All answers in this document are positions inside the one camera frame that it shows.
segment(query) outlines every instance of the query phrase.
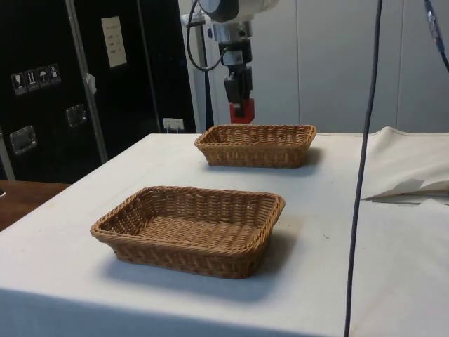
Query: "wall outlet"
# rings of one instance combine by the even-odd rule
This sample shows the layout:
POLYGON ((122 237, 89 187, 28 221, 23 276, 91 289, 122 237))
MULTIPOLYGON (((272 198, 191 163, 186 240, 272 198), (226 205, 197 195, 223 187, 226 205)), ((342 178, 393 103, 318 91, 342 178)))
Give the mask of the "wall outlet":
POLYGON ((166 131, 177 131, 177 132, 184 131, 184 119, 164 118, 163 128, 166 131))

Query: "black cable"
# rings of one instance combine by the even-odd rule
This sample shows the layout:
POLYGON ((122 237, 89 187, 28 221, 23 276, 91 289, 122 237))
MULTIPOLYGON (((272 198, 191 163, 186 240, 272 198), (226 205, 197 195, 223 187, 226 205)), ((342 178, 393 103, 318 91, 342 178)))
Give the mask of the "black cable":
POLYGON ((223 57, 225 56, 225 53, 227 51, 227 47, 222 51, 222 54, 220 55, 220 59, 211 67, 201 67, 200 65, 198 65, 193 56, 192 56, 192 50, 190 48, 190 29, 192 28, 192 18, 194 16, 194 12, 195 12, 195 8, 196 5, 198 4, 198 0, 195 0, 192 4, 192 9, 190 10, 190 14, 189 14, 189 22, 188 22, 188 26, 187 26, 187 54, 189 56, 190 62, 193 64, 193 66, 195 68, 197 68, 198 70, 201 70, 202 72, 210 72, 212 70, 214 70, 216 67, 218 67, 220 65, 220 63, 223 61, 223 57))
POLYGON ((358 169, 356 200, 354 202, 354 214, 352 218, 351 248, 349 252, 349 267, 348 267, 347 297, 346 297, 346 320, 344 323, 344 337, 349 337, 349 330, 351 328, 352 280, 354 277, 354 259, 356 255, 358 212, 360 210, 363 176, 365 174, 366 151, 368 148, 368 134, 370 133, 371 115, 373 114, 374 97, 377 84, 377 67, 379 64, 380 18, 382 16, 382 4, 383 0, 377 0, 373 71, 371 73, 371 90, 370 90, 370 97, 368 100, 368 109, 366 112, 365 126, 363 128, 363 142, 360 158, 360 168, 358 169))
POLYGON ((441 57, 443 58, 444 65, 446 66, 446 69, 447 69, 448 72, 449 72, 449 61, 448 61, 448 57, 446 56, 446 53, 445 53, 444 51, 441 51, 440 54, 441 54, 441 57))
POLYGON ((449 61, 445 53, 444 42, 443 38, 441 37, 440 26, 438 24, 438 19, 436 18, 436 13, 434 10, 434 6, 432 5, 432 1, 424 0, 424 7, 426 8, 427 22, 429 23, 430 34, 432 35, 436 47, 440 52, 441 58, 443 59, 444 65, 449 72, 449 61))

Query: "wicker basket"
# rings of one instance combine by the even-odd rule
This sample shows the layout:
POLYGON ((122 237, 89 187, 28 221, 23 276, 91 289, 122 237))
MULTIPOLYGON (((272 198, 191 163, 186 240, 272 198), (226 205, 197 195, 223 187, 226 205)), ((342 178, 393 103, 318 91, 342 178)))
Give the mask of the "wicker basket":
POLYGON ((210 128, 196 141, 211 166, 297 168, 316 135, 310 125, 229 124, 210 128))
POLYGON ((148 187, 91 234, 120 260, 240 279, 257 267, 284 205, 270 193, 148 187))

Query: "white label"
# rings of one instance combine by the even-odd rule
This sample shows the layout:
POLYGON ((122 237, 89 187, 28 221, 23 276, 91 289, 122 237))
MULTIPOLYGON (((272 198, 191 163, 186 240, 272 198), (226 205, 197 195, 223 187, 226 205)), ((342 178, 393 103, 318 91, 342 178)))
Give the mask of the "white label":
POLYGON ((103 34, 105 35, 107 57, 111 68, 124 65, 126 59, 125 45, 121 34, 120 17, 101 19, 103 34))
POLYGON ((224 65, 242 65, 243 51, 227 51, 223 56, 224 65))

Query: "white cloth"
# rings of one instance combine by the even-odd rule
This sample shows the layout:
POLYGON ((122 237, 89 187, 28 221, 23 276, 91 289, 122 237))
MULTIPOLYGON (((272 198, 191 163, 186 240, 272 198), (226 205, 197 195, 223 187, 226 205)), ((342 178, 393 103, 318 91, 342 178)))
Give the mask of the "white cloth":
MULTIPOLYGON (((0 233, 2 336, 342 335, 361 138, 318 135, 306 166, 293 170, 211 168, 195 138, 151 135, 0 233), (283 196, 256 275, 216 279, 118 261, 90 227, 149 185, 283 196)), ((362 203, 355 336, 446 336, 448 212, 362 203)))
POLYGON ((370 135, 366 175, 365 199, 420 203, 425 194, 435 197, 435 191, 443 191, 439 198, 449 203, 449 133, 405 133, 386 127, 370 135))

